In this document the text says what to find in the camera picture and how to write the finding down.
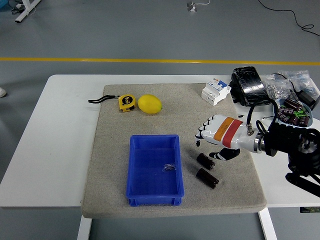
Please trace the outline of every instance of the table leg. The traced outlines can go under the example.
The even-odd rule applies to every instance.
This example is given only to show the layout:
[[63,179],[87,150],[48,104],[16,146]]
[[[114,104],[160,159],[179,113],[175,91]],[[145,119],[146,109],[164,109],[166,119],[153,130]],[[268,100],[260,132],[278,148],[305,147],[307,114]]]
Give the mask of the table leg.
[[92,223],[91,218],[84,218],[84,216],[81,216],[81,222],[80,222],[77,240],[88,240],[89,239],[91,223]]
[[32,9],[40,2],[41,0],[34,0],[31,4],[29,0],[22,0],[25,10],[14,20],[16,23],[21,23],[21,21],[29,15]]
[[265,240],[277,240],[268,208],[258,212]]

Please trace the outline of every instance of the black cylindrical capacitor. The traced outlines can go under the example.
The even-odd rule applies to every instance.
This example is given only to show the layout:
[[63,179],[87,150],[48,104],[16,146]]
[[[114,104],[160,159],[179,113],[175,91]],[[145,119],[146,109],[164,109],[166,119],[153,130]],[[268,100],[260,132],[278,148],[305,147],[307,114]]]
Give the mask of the black cylindrical capacitor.
[[289,121],[287,121],[286,123],[290,124],[290,125],[297,126],[298,122],[299,122],[299,118],[297,116],[292,116],[292,117],[290,117]]
[[196,158],[196,160],[204,166],[206,169],[211,170],[214,168],[216,163],[209,159],[205,154],[200,153],[199,156]]
[[283,123],[286,123],[289,121],[289,118],[285,116],[282,112],[278,112],[278,119],[280,119]]
[[283,102],[283,105],[285,105],[287,108],[289,109],[293,109],[295,111],[300,111],[303,106],[294,102],[294,101],[291,101],[290,99],[286,99],[284,102]]
[[195,176],[212,189],[215,189],[217,184],[219,183],[218,179],[216,179],[214,176],[212,176],[203,168],[200,168],[200,170],[196,173]]
[[307,116],[303,116],[299,119],[299,126],[300,127],[306,127],[308,126],[309,118]]
[[294,110],[292,108],[288,108],[288,107],[280,107],[279,112],[286,115],[286,116],[292,116],[295,114]]

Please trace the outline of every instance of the yellow floor line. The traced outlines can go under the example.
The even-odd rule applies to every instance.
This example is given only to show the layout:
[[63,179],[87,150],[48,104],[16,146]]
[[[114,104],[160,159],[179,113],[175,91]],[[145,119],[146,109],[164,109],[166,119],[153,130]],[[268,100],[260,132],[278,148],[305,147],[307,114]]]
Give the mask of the yellow floor line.
[[14,62],[96,62],[96,63],[171,63],[171,64],[246,64],[246,65],[306,65],[320,66],[318,61],[251,61],[201,59],[138,59],[138,58],[69,58],[69,57],[0,57]]

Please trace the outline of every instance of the white circuit breaker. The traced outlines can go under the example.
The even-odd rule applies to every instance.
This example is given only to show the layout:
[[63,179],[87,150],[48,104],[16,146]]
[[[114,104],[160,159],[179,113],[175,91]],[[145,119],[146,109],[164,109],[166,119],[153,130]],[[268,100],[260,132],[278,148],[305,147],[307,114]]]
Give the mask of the white circuit breaker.
[[221,80],[214,78],[208,81],[202,90],[201,97],[211,105],[216,105],[222,99],[225,99],[230,93],[231,87]]

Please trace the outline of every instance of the gray floor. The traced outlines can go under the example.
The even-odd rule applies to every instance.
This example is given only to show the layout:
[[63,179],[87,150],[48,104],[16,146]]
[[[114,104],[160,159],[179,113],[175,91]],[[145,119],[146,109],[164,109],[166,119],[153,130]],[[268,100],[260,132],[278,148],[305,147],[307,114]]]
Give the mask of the gray floor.
[[[211,1],[187,12],[185,0],[42,0],[15,23],[0,9],[0,58],[199,59],[319,62],[320,37],[303,32],[290,12],[258,0]],[[320,33],[318,0],[263,0],[292,9]],[[230,75],[247,64],[0,61],[0,180],[47,79],[56,74]],[[260,75],[308,70],[320,86],[319,65],[255,64]],[[279,240],[318,239],[320,215],[273,208]],[[0,239],[76,239],[79,208],[0,208]],[[256,213],[152,219],[95,219],[91,239],[263,239]]]

